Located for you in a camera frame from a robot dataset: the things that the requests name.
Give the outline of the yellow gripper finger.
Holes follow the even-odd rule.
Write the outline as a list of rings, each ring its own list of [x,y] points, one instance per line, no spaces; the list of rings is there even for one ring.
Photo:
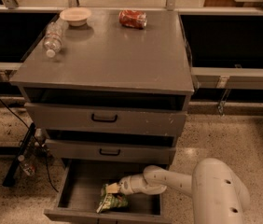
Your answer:
[[[113,183],[108,185],[105,188],[107,193],[120,193],[120,184],[119,183]]]

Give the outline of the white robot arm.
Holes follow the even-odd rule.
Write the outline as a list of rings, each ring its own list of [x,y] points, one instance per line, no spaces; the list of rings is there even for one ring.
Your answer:
[[[168,187],[192,198],[194,224],[243,224],[250,194],[239,177],[222,161],[200,161],[191,175],[146,166],[139,175],[122,177],[106,187],[107,193],[161,194]]]

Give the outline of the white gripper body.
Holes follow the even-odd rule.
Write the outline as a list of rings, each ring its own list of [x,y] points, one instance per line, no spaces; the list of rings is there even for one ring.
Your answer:
[[[121,178],[118,184],[118,190],[120,193],[123,193],[124,195],[131,195],[134,193],[134,190],[132,189],[132,177],[130,175]]]

